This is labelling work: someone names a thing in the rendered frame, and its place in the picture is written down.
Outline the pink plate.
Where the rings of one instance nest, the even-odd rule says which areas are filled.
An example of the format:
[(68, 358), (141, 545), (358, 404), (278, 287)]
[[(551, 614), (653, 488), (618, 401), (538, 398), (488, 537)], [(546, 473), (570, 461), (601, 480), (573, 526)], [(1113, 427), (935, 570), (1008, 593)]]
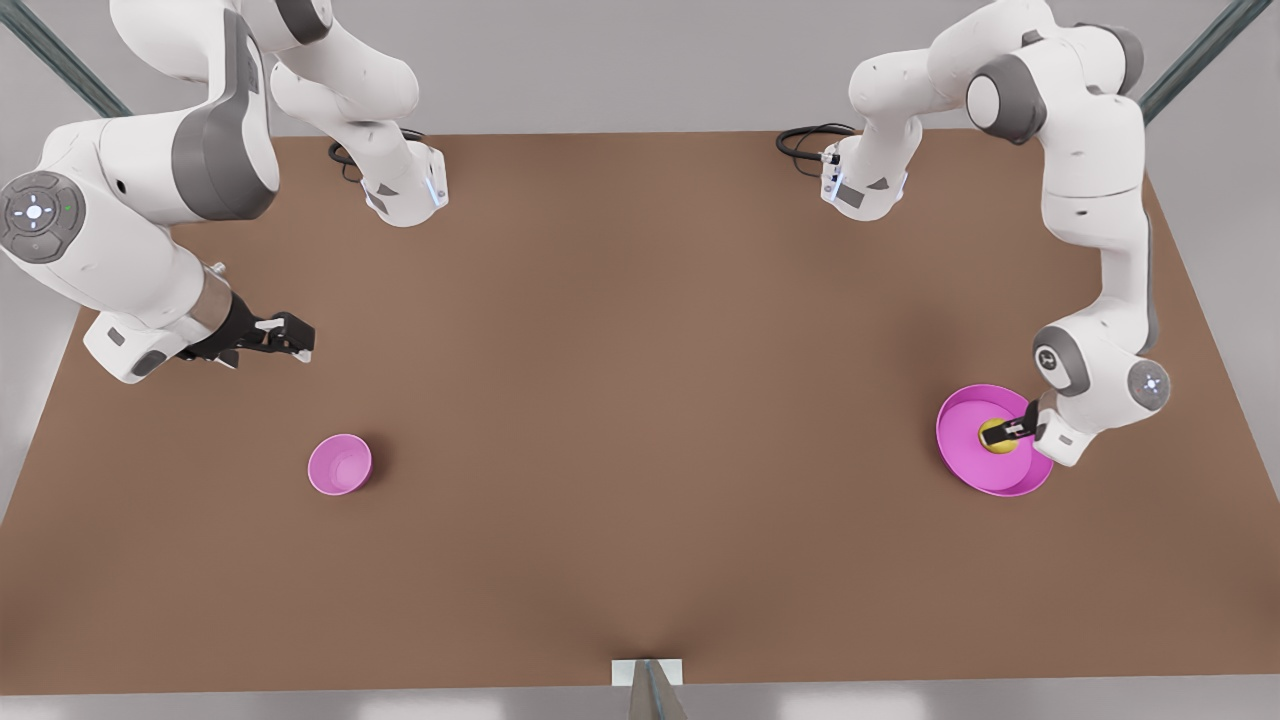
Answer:
[(980, 441), (988, 421), (1000, 425), (1025, 414), (1028, 400), (1001, 386), (977, 384), (955, 391), (940, 407), (934, 434), (948, 470), (974, 489), (997, 497), (1018, 497), (1038, 489), (1053, 462), (1038, 452), (1032, 438), (995, 452)]

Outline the pink bowl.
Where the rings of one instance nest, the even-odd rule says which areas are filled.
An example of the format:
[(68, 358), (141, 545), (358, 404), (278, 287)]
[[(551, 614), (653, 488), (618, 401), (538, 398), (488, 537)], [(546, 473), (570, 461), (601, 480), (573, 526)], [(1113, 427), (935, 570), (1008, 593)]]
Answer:
[(317, 492), (326, 496), (348, 495), (370, 478), (372, 451), (358, 436), (330, 436), (310, 454), (306, 471), (311, 487)]

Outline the silver frame post with foot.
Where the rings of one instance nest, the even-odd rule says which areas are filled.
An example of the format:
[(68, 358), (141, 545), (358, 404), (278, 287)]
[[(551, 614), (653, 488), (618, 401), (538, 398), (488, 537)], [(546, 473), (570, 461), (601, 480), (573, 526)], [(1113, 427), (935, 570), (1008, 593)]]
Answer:
[(627, 720), (689, 720), (676, 688), (684, 684), (681, 659), (616, 659), (613, 687), (627, 687)]

